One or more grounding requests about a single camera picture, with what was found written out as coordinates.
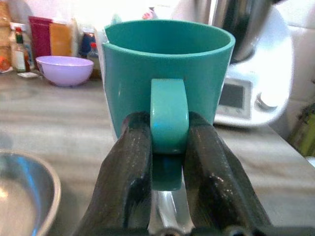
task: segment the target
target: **purple bowl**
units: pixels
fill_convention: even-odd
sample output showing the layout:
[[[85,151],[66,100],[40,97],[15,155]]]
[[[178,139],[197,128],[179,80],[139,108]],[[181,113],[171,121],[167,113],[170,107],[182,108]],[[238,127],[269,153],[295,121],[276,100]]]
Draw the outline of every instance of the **purple bowl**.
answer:
[[[94,65],[91,60],[62,56],[43,56],[36,61],[45,78],[57,86],[75,86],[85,82]]]

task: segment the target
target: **gray countertop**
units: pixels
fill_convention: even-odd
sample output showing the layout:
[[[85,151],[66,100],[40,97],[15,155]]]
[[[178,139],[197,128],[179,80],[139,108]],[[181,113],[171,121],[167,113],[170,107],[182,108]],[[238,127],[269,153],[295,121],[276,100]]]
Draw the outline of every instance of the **gray countertop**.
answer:
[[[270,127],[217,126],[275,225],[315,227],[315,168]],[[57,171],[62,198],[50,236],[73,232],[114,144],[101,81],[59,88],[0,75],[0,148],[35,153]]]

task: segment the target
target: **teal mug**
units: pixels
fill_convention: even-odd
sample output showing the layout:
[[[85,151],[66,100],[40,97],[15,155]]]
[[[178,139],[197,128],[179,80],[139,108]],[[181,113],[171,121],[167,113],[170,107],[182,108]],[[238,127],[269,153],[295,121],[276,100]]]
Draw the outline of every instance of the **teal mug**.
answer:
[[[185,152],[189,112],[213,123],[234,37],[219,28],[140,20],[105,28],[105,92],[117,137],[131,113],[150,113],[153,152]]]

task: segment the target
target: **mug handle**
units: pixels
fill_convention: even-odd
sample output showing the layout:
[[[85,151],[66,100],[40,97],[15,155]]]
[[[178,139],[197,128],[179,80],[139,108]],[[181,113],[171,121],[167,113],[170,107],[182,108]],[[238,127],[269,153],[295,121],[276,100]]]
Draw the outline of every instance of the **mug handle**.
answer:
[[[185,152],[189,111],[182,79],[151,80],[150,128],[154,153]]]

